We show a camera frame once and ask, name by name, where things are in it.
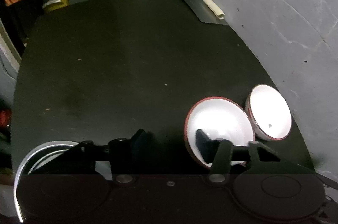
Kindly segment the white bowl red rim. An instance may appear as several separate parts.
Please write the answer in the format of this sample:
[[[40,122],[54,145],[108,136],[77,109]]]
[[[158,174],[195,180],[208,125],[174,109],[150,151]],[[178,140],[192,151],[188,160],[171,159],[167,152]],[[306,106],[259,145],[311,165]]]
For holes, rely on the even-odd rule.
[[[200,153],[196,131],[201,129],[214,140],[228,140],[235,146],[247,147],[255,140],[249,117],[242,107],[225,97],[207,97],[198,101],[188,112],[184,124],[184,141],[188,152],[202,166],[211,168]]]
[[[245,111],[254,133],[265,141],[281,141],[290,134],[292,115],[286,100],[271,86],[260,84],[248,95]]]

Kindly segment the steel plate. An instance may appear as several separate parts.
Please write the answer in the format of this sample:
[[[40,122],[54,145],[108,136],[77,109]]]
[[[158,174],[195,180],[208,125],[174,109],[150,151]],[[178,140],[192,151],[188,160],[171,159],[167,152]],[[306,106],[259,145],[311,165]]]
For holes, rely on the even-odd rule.
[[[44,164],[47,164],[51,160],[61,155],[63,152],[68,151],[68,149],[78,144],[78,142],[74,141],[46,142],[37,146],[36,148],[33,148],[24,157],[24,159],[18,166],[17,172],[15,173],[13,188],[15,211],[17,213],[19,223],[23,223],[23,221],[25,220],[17,198],[17,188],[20,180],[25,175],[29,175],[32,171],[38,169],[39,167],[42,167]]]

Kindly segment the cream rolled tube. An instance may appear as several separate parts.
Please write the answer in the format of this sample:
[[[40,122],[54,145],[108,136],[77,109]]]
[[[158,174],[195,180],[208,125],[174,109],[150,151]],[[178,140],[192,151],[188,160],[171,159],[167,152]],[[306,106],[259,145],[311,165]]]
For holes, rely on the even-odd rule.
[[[214,15],[220,19],[225,19],[225,14],[223,10],[212,0],[203,0],[203,2],[209,7],[209,9],[214,13]]]

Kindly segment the grey flat sheet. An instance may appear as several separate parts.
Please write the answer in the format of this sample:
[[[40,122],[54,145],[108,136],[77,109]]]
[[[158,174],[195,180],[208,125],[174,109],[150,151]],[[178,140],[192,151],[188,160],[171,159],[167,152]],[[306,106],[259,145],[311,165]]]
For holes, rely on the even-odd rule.
[[[203,0],[183,0],[195,13],[199,21],[205,24],[228,25],[225,19],[219,19]]]

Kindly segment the yellow container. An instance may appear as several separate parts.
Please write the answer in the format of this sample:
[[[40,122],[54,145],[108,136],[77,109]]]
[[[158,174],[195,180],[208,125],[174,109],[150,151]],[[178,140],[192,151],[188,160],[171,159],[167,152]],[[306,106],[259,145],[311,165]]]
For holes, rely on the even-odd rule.
[[[45,12],[49,13],[57,9],[67,7],[69,5],[69,0],[49,0],[42,6],[42,8],[45,10]]]

